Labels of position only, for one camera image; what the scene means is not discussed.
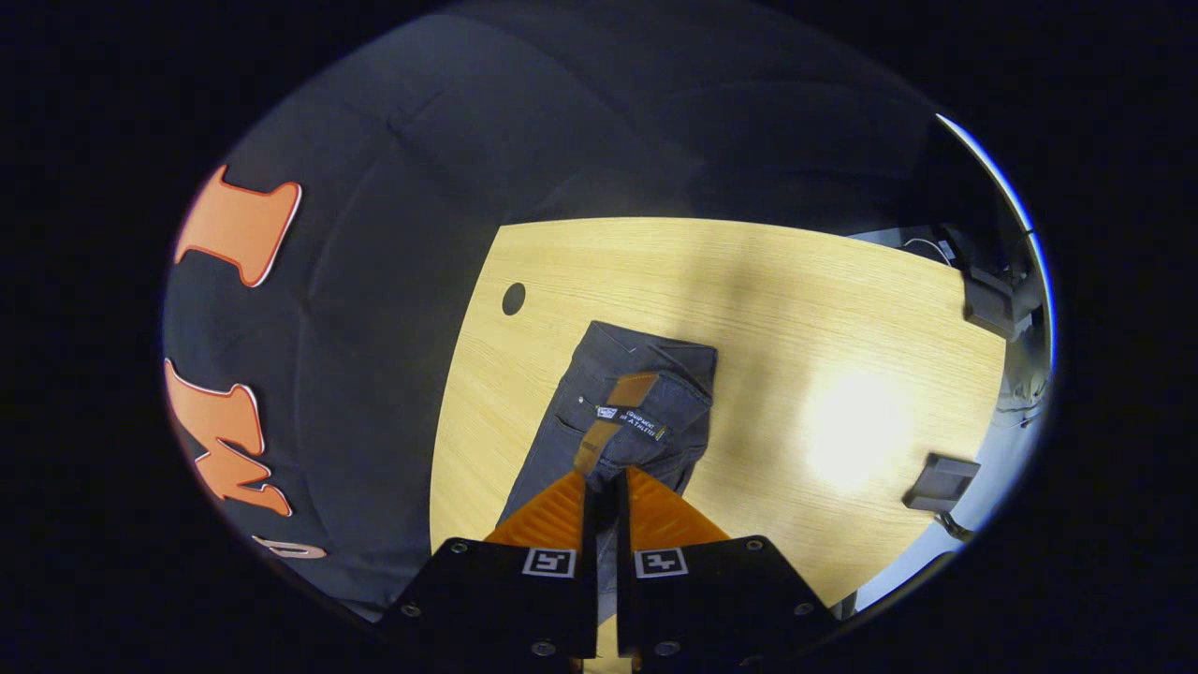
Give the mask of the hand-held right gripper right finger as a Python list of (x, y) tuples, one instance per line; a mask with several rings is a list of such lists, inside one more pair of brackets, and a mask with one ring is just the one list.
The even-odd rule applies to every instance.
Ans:
[(647, 470), (615, 482), (618, 652), (637, 666), (788, 666), (839, 620), (769, 538), (733, 538)]

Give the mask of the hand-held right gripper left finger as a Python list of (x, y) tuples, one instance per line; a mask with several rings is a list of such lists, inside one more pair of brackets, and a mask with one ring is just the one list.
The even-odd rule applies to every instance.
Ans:
[(582, 663), (595, 656), (595, 493), (569, 470), (482, 538), (448, 538), (379, 633), (403, 663)]

